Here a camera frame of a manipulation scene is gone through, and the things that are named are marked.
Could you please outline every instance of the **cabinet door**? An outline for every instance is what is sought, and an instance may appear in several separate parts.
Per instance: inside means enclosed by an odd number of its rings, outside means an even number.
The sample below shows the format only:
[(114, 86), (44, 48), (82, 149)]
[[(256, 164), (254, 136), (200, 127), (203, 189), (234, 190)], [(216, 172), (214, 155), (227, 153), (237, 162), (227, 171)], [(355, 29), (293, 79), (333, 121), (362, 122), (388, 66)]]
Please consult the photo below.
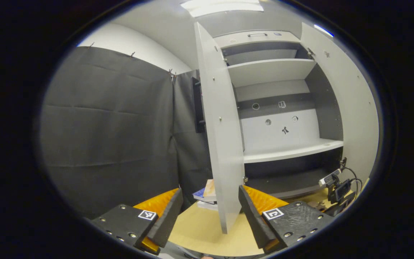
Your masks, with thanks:
[(218, 213), (227, 234), (240, 211), (238, 190), (244, 177), (240, 121), (220, 46), (199, 23), (194, 29)]

